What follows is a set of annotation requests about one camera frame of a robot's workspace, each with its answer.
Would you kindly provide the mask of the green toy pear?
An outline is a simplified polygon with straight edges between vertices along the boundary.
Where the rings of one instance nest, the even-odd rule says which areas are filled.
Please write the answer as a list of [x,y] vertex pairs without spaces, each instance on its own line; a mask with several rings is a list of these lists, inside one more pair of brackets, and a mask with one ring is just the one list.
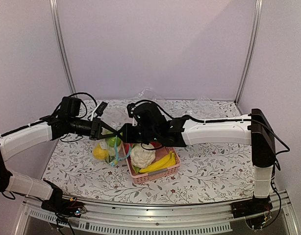
[[105,139],[105,141],[109,147],[114,147],[117,144],[117,140],[115,137]]

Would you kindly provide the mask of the clear zip top bag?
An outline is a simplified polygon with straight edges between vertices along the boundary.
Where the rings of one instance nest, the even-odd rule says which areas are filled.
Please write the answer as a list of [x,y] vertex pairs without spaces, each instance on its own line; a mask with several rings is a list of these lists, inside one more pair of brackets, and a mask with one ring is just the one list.
[[[111,108],[102,115],[102,120],[115,130],[120,130],[125,121],[129,121],[126,113],[120,108]],[[129,157],[131,147],[128,153],[123,150],[124,144],[119,136],[108,137],[97,141],[93,149],[93,157],[100,161],[106,161],[111,166],[115,166],[119,161]]]

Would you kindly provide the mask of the white toy napa cabbage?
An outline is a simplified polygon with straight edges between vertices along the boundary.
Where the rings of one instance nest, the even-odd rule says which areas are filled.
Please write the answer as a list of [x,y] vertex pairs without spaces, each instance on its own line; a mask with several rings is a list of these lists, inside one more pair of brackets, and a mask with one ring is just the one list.
[[116,158],[116,156],[118,155],[118,148],[110,147],[108,149],[108,154],[109,154],[109,157]]

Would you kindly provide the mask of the yellow toy lemon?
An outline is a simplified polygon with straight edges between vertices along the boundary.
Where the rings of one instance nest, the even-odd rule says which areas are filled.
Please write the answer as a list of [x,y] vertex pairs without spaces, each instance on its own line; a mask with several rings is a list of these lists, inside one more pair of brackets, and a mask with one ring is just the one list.
[[102,149],[100,145],[97,145],[93,150],[93,156],[97,160],[105,160],[109,156],[109,152],[106,149]]

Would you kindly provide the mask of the white toy cauliflower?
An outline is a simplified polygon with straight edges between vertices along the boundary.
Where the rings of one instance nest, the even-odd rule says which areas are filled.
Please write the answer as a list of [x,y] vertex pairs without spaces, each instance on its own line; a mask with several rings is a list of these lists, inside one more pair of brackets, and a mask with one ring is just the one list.
[[130,153],[131,163],[138,168],[148,167],[155,159],[153,148],[152,144],[134,145]]

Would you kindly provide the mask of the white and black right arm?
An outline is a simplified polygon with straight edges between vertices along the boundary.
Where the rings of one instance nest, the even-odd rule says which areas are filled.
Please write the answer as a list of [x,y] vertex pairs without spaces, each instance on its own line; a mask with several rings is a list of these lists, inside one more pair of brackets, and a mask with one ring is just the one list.
[[247,203],[251,213],[266,206],[276,161],[274,131],[263,112],[232,118],[197,119],[190,115],[166,119],[155,103],[143,101],[127,106],[133,123],[125,123],[118,134],[126,143],[157,142],[165,147],[187,147],[203,143],[236,143],[251,146],[254,166],[254,198]]

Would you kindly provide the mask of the crumpled clear plastic bag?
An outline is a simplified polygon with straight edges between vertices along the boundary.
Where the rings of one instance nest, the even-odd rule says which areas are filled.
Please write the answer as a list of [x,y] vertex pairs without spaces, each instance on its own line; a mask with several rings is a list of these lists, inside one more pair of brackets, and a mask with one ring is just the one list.
[[156,93],[152,88],[144,88],[136,96],[138,99],[147,99],[155,102],[163,101],[164,98]]

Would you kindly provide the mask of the red toy fruit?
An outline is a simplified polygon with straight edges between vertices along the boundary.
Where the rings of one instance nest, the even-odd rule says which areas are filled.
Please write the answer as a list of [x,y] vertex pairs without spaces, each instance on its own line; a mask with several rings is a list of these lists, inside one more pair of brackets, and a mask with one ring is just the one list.
[[125,153],[127,154],[130,151],[130,149],[132,149],[133,146],[134,144],[124,143]]

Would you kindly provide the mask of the pink perforated plastic basket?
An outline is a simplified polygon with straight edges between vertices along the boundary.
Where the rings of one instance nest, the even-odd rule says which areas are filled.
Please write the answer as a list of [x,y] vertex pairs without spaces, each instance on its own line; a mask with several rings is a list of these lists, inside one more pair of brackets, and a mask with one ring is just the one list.
[[145,183],[171,174],[180,166],[180,159],[173,147],[161,144],[123,144],[128,170],[135,184]]

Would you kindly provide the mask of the floral patterned table mat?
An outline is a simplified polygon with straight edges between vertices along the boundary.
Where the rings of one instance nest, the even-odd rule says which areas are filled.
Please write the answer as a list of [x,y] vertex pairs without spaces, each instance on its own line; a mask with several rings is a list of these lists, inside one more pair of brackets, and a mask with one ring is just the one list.
[[146,174],[131,166],[127,151],[119,162],[104,159],[98,141],[69,134],[56,145],[43,179],[66,195],[120,203],[192,204],[248,199],[254,190],[251,147],[203,143],[176,148],[176,164]]

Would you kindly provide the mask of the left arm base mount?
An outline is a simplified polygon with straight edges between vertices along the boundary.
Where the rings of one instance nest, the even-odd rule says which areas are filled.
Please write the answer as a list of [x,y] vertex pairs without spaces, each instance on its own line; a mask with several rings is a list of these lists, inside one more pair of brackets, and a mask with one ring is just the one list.
[[47,211],[57,213],[64,217],[78,217],[86,213],[85,204],[78,201],[76,197],[71,199],[63,198],[63,191],[55,184],[45,180],[53,189],[49,200],[43,200],[41,208]]

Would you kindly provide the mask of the aluminium front frame rail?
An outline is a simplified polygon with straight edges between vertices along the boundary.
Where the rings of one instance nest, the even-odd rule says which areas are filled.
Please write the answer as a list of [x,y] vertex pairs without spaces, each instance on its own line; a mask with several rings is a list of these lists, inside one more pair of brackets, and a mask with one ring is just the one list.
[[286,191],[271,195],[267,223],[256,229],[264,213],[235,218],[231,202],[156,205],[83,198],[86,213],[57,221],[37,199],[26,198],[16,224],[17,235],[298,235],[300,229]]

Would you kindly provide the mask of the aluminium left corner post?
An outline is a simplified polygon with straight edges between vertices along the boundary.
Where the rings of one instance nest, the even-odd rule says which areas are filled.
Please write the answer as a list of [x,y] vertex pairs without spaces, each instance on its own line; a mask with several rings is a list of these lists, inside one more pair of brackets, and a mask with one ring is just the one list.
[[53,27],[54,27],[55,37],[58,45],[59,55],[61,58],[64,74],[67,80],[70,93],[73,94],[76,92],[76,89],[75,89],[75,84],[69,66],[68,56],[65,50],[63,33],[60,24],[58,2],[56,0],[50,0],[49,2],[50,2],[50,12],[52,16]]

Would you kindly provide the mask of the aluminium corner post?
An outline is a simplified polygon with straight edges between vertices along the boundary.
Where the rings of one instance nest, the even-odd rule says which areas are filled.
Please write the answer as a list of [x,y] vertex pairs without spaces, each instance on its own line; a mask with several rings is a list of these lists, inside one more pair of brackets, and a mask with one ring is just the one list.
[[63,33],[60,24],[58,2],[56,0],[50,0],[49,2],[50,2],[50,12],[52,16],[53,27],[54,27],[55,37],[58,45],[59,55],[61,58],[64,74],[67,80],[70,93],[73,94],[76,92],[76,89],[75,89],[75,84],[69,66],[68,56],[65,50]]
[[246,59],[243,65],[242,74],[240,78],[240,82],[238,85],[238,90],[235,95],[235,104],[238,105],[242,99],[243,91],[246,85],[246,81],[248,78],[248,74],[251,68],[251,62],[256,46],[256,40],[260,28],[260,21],[262,15],[262,7],[263,7],[263,0],[256,0],[255,1],[255,8],[254,8],[254,15],[253,15],[253,22],[251,27],[251,37],[249,41],[249,46],[246,54]]

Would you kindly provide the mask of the aluminium right corner post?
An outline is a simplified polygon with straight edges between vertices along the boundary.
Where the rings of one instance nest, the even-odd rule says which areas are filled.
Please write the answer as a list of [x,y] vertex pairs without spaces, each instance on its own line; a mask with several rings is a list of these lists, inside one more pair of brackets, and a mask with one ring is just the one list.
[[246,59],[243,65],[242,74],[240,78],[240,82],[238,85],[238,90],[235,95],[235,104],[238,105],[242,99],[243,91],[246,85],[246,81],[248,78],[248,74],[251,68],[251,62],[256,46],[256,40],[260,28],[260,21],[262,15],[262,7],[263,7],[263,0],[256,0],[255,1],[255,8],[254,8],[254,15],[253,15],[253,22],[251,27],[251,37],[249,41],[249,46],[246,54]]

